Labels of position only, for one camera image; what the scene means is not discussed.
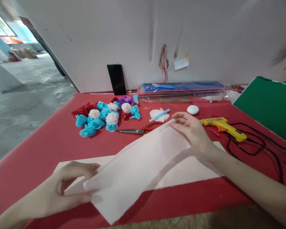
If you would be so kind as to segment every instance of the hand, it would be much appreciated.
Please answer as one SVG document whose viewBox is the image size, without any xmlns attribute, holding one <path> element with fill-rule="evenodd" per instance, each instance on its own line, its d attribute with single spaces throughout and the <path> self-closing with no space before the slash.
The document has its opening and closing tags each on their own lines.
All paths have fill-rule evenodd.
<svg viewBox="0 0 286 229">
<path fill-rule="evenodd" d="M 42 218 L 90 202 L 90 193 L 64 196 L 64 191 L 77 177 L 90 179 L 96 175 L 99 167 L 95 163 L 68 163 L 16 203 L 22 211 L 22 218 Z"/>
<path fill-rule="evenodd" d="M 187 112 L 177 112 L 172 115 L 172 118 L 176 123 L 171 123 L 171 127 L 187 137 L 196 153 L 205 157 L 217 149 L 197 118 Z"/>
</svg>

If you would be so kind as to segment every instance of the scissor blade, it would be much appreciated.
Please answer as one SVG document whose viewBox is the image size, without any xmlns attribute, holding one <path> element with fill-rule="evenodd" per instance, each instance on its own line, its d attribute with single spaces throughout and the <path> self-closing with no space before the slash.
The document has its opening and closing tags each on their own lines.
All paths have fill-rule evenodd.
<svg viewBox="0 0 286 229">
<path fill-rule="evenodd" d="M 128 134 L 144 134 L 143 129 L 117 129 L 116 131 Z"/>
</svg>

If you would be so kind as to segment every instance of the red paper flower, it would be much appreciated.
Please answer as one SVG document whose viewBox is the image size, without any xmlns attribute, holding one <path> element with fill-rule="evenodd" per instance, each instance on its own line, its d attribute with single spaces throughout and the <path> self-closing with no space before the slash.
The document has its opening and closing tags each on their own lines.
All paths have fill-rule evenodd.
<svg viewBox="0 0 286 229">
<path fill-rule="evenodd" d="M 114 102 L 114 101 L 118 101 L 118 98 L 117 97 L 113 97 L 110 102 Z"/>
<path fill-rule="evenodd" d="M 76 115 L 84 115 L 88 117 L 88 114 L 92 109 L 97 109 L 97 108 L 94 105 L 90 105 L 90 103 L 88 102 L 84 106 L 71 112 L 71 114 L 73 115 L 74 118 Z"/>
<path fill-rule="evenodd" d="M 124 111 L 122 111 L 122 120 L 125 120 L 127 117 L 131 116 L 131 113 L 125 113 Z"/>
</svg>

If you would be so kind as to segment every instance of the white glue bottle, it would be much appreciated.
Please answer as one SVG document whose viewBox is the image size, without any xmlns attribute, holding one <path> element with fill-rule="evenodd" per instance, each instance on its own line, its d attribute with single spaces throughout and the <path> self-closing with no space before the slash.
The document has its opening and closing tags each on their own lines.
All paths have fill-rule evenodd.
<svg viewBox="0 0 286 229">
<path fill-rule="evenodd" d="M 215 95 L 212 95 L 212 96 L 206 96 L 206 97 L 201 97 L 202 99 L 205 99 L 207 101 L 221 101 L 222 100 L 222 97 L 221 96 L 215 96 Z"/>
</svg>

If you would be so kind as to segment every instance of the scissors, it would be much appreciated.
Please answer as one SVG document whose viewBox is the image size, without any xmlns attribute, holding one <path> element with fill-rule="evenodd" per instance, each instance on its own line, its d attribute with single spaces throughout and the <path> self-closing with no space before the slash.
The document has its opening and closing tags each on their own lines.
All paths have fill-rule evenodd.
<svg viewBox="0 0 286 229">
<path fill-rule="evenodd" d="M 116 131 L 123 132 L 123 133 L 128 133 L 128 134 L 141 134 L 141 135 L 144 135 L 144 132 L 146 130 L 152 131 L 152 130 L 156 129 L 156 127 L 151 127 L 151 126 L 153 126 L 155 124 L 162 125 L 163 122 L 154 121 L 154 122 L 146 125 L 145 127 L 141 128 L 141 129 L 117 129 Z"/>
</svg>

